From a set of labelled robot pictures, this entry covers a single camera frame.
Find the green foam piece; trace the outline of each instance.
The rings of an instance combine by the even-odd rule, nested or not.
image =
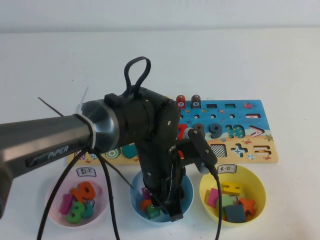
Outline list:
[[[154,219],[160,216],[160,209],[150,205],[147,207],[146,211],[148,212],[148,218]]]
[[[81,202],[74,202],[72,207],[72,215],[65,216],[65,219],[71,224],[77,224],[81,221],[82,214],[86,211],[85,205]]]
[[[216,208],[219,209],[219,199],[216,201]],[[229,195],[222,196],[222,209],[225,211],[225,206],[235,205],[235,199]]]

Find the piper logo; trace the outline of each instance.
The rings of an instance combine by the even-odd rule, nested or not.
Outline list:
[[[69,148],[69,146],[64,146],[64,147],[61,147],[61,148],[59,148],[59,149],[57,149],[55,151],[49,152],[48,159],[54,158],[57,155],[60,155],[60,154],[63,154],[65,152],[67,152],[68,148]]]

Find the red peg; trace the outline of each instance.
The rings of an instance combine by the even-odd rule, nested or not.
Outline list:
[[[175,104],[179,109],[186,108],[186,97],[183,95],[179,95],[176,97]]]

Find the orange number seven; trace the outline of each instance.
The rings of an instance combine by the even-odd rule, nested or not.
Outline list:
[[[88,181],[80,183],[78,189],[73,188],[70,192],[82,204],[85,204],[85,200],[92,200],[96,196],[95,189]]]

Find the wooden puzzle board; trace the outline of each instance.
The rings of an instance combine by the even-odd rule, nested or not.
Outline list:
[[[191,128],[195,124],[203,125],[205,139],[216,154],[218,164],[278,162],[276,146],[260,100],[203,100],[201,108],[191,108],[191,101],[186,101],[179,126]],[[211,124],[221,126],[222,134],[218,138],[211,138]],[[103,157],[114,165],[139,164],[138,156],[132,157],[132,151],[133,144],[106,152]],[[68,156],[68,163],[75,154]],[[76,165],[99,164],[97,156],[87,153]]]

